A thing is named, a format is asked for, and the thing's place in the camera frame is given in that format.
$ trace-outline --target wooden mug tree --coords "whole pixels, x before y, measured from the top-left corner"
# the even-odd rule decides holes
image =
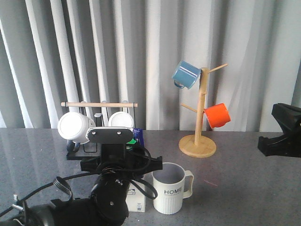
[[[180,150],[192,157],[205,158],[213,155],[216,151],[216,145],[213,140],[208,137],[202,136],[203,115],[205,107],[205,95],[207,89],[207,80],[209,73],[221,69],[228,64],[218,66],[209,70],[208,68],[201,68],[200,87],[198,91],[198,109],[194,110],[191,107],[181,104],[182,106],[197,113],[197,121],[194,135],[183,137],[179,142]]]

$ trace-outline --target small box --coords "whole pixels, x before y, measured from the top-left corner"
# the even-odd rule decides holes
[[[143,190],[145,185],[136,182]],[[127,207],[130,212],[145,212],[145,196],[133,184],[130,184],[127,193]]]

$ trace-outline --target wooden base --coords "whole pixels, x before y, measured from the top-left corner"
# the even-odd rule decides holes
[[[183,137],[179,142],[179,148],[185,154],[196,158],[209,157],[216,151],[215,142],[205,136],[201,136],[199,139],[199,145],[195,145],[194,135]]]

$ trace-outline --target wooden rod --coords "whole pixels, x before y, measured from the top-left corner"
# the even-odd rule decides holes
[[[228,64],[224,64],[224,65],[218,66],[218,67],[216,67],[216,68],[214,68],[214,69],[211,69],[211,70],[208,71],[208,73],[214,72],[214,71],[216,71],[216,70],[218,70],[218,69],[221,69],[221,68],[223,68],[223,67],[225,67],[225,66],[228,66]]]
[[[76,103],[62,102],[62,107],[138,107],[137,103]]]
[[[192,107],[189,107],[189,106],[186,105],[186,104],[183,104],[183,103],[182,103],[181,106],[186,107],[187,109],[192,110],[193,112],[198,112],[196,109],[193,109]]]
[[[198,110],[197,110],[197,121],[196,121],[196,129],[194,135],[194,145],[198,146],[200,143],[200,137],[202,136],[202,127],[203,127],[203,115],[204,115],[204,107],[205,107],[205,93],[207,89],[207,80],[209,75],[208,68],[201,68],[202,76],[201,76],[201,85],[198,91]]]

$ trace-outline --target gray surface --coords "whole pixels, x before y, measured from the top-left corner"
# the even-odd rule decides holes
[[[164,161],[192,171],[193,195],[185,199],[182,209],[173,215],[158,213],[147,200],[146,212],[130,212],[124,225],[301,224],[301,159],[265,157],[257,149],[258,136],[280,134],[204,132],[215,141],[217,151],[209,158],[198,159],[183,154],[178,148],[178,141],[191,133],[144,131],[145,146],[152,157],[162,155]],[[67,161],[65,155],[65,140],[56,129],[0,129],[0,211],[12,204],[13,193],[22,198],[55,176],[80,173],[79,161]],[[95,178],[69,181],[74,197],[88,197]],[[29,205],[48,203],[54,198],[66,197],[51,187],[32,197]]]

